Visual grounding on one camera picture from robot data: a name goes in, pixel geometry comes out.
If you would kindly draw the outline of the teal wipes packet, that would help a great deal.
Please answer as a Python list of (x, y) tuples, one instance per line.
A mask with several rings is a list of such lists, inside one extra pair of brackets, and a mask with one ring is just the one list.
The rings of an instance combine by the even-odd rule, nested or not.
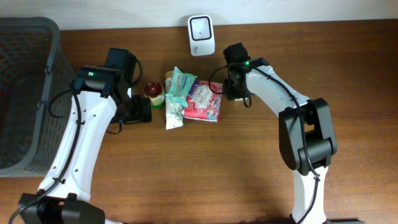
[(187, 96), (197, 76), (191, 73), (183, 73), (178, 67), (174, 67), (169, 91), (165, 94), (169, 100), (179, 103), (182, 107), (188, 106)]

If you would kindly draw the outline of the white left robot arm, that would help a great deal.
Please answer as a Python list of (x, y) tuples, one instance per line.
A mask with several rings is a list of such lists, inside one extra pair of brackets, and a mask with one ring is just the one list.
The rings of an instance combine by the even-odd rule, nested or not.
[(111, 48), (104, 65), (84, 66), (70, 82), (72, 106), (55, 159), (36, 194), (22, 194), (9, 222), (110, 224), (92, 205), (91, 181), (108, 126), (152, 121), (150, 100), (133, 95), (142, 65), (126, 49)]

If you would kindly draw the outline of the green lid jar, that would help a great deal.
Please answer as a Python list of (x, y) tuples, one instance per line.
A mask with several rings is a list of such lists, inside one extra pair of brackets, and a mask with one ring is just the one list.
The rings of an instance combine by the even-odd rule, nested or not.
[(145, 85), (143, 94), (146, 98), (150, 99), (152, 108), (159, 109), (165, 103), (165, 90), (159, 82), (149, 82)]

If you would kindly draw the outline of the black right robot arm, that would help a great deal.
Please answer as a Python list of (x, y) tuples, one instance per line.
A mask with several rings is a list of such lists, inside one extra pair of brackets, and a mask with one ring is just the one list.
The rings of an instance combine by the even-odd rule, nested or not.
[(330, 107), (323, 98), (315, 100), (297, 92), (263, 59), (251, 58), (242, 43), (223, 51), (229, 81), (245, 106), (258, 96), (277, 116), (279, 151), (292, 171), (294, 223), (326, 223), (324, 186), (337, 143)]

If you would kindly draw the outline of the red purple tissue pack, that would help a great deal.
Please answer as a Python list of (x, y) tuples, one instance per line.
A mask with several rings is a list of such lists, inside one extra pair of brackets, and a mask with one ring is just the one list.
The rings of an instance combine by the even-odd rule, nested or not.
[(217, 123), (221, 100), (222, 95), (213, 93), (207, 81), (195, 80), (187, 96), (188, 106), (182, 111), (183, 117)]

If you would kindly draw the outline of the white cream tube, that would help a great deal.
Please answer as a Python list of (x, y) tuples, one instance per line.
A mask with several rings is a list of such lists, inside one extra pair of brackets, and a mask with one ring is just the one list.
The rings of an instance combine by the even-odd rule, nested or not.
[(171, 101), (168, 93), (172, 85), (173, 71), (165, 73), (165, 117), (166, 130), (179, 128), (183, 126), (182, 106), (179, 103)]

